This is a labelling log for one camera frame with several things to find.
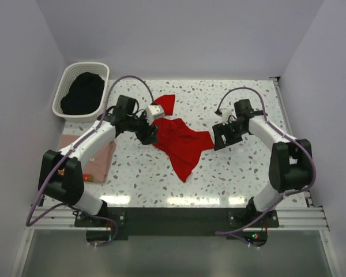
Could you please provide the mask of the red t shirt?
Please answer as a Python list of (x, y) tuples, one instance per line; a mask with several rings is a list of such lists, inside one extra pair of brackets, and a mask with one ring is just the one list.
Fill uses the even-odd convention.
[(210, 133), (190, 129), (181, 118), (163, 117), (153, 124), (158, 127), (158, 142), (153, 146), (167, 154), (178, 178), (186, 182), (198, 164), (202, 151), (214, 148)]

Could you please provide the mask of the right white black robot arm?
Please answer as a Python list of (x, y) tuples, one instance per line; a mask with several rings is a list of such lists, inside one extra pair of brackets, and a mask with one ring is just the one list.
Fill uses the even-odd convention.
[(298, 140), (284, 133), (267, 118), (263, 110), (256, 111), (248, 99), (234, 104), (235, 114), (229, 110), (217, 109), (215, 114), (221, 122), (212, 126), (215, 138), (214, 150), (240, 143), (243, 135), (254, 135), (270, 149), (267, 185), (246, 205), (245, 212), (237, 220), (253, 227), (266, 219), (284, 197), (300, 192), (311, 185), (315, 177), (311, 143)]

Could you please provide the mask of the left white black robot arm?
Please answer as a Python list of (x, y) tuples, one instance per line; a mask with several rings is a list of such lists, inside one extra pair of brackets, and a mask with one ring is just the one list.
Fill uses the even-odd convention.
[(152, 103), (137, 115), (137, 103), (136, 99), (120, 96), (116, 105), (73, 143), (58, 151), (47, 151), (42, 159), (39, 193), (88, 214), (94, 226), (104, 225), (107, 204), (86, 190), (82, 169), (101, 148), (124, 132), (134, 133), (143, 145), (158, 142), (154, 121), (164, 117), (162, 106)]

